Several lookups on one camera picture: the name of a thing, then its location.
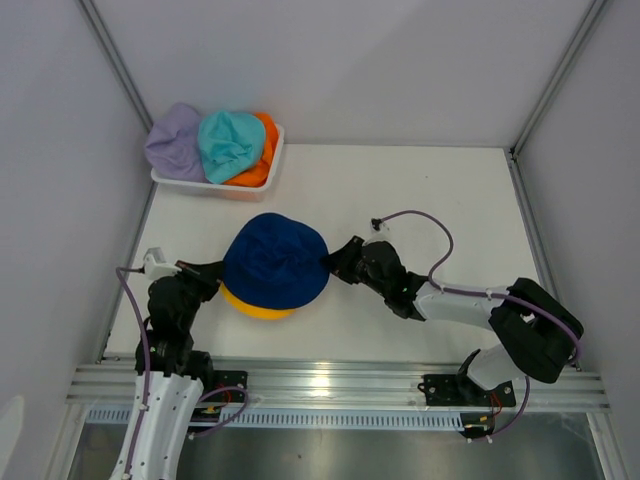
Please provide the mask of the yellow bucket hat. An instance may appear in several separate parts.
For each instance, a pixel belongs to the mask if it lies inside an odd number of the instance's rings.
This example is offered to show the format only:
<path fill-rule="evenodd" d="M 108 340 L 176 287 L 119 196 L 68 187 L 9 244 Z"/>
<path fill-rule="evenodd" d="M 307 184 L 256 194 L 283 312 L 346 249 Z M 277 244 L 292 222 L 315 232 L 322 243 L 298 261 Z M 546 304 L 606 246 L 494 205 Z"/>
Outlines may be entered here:
<path fill-rule="evenodd" d="M 271 309 L 251 305 L 240 300 L 224 284 L 221 285 L 220 292 L 230 306 L 251 318 L 273 321 L 284 319 L 296 312 L 296 309 Z"/>

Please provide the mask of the dark blue bucket hat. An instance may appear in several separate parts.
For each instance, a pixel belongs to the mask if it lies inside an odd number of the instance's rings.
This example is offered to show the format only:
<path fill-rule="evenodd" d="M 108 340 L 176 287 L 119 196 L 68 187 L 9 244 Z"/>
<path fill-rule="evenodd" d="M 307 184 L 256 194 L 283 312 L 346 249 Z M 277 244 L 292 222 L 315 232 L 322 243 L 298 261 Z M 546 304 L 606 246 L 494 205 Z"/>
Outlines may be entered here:
<path fill-rule="evenodd" d="M 315 300 L 329 281 L 321 263 L 328 255 L 323 237 L 312 227 L 278 213 L 249 220 L 229 246 L 223 284 L 252 306 L 290 310 Z"/>

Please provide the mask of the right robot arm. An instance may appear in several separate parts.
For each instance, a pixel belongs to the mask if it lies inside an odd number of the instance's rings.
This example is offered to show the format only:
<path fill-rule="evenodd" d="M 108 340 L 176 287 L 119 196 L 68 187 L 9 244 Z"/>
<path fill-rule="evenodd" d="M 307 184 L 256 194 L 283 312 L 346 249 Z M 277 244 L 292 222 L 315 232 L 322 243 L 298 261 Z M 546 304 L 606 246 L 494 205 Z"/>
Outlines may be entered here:
<path fill-rule="evenodd" d="M 492 331 L 498 345 L 472 352 L 455 375 L 457 395 L 466 403 L 477 404 L 517 378 L 553 384 L 579 355 L 582 324 L 531 279 L 485 290 L 447 285 L 407 270 L 389 242 L 360 237 L 321 262 L 343 282 L 369 287 L 403 319 Z"/>

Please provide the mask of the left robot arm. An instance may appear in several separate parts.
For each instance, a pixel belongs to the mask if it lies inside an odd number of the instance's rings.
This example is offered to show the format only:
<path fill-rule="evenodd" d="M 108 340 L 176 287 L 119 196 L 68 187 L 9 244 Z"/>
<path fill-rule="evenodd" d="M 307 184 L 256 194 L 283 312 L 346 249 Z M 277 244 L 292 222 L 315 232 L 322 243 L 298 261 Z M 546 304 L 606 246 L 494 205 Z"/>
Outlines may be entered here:
<path fill-rule="evenodd" d="M 135 352 L 135 391 L 113 479 L 174 479 L 197 401 L 216 388 L 211 355 L 193 349 L 191 327 L 200 306 L 217 293 L 222 261 L 178 261 L 170 274 L 149 288 L 149 315 L 143 317 L 124 275 L 116 276 L 133 308 L 140 341 Z"/>

